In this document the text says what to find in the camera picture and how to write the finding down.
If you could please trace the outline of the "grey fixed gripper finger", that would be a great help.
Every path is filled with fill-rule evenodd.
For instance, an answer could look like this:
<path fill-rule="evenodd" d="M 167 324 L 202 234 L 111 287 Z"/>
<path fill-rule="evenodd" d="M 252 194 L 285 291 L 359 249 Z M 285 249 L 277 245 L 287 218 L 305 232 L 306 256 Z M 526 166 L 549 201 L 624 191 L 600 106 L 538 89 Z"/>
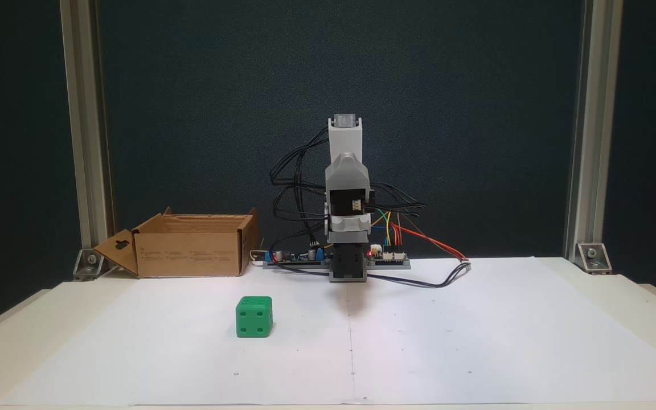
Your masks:
<path fill-rule="evenodd" d="M 370 229 L 370 217 L 330 217 L 329 232 L 360 232 Z"/>

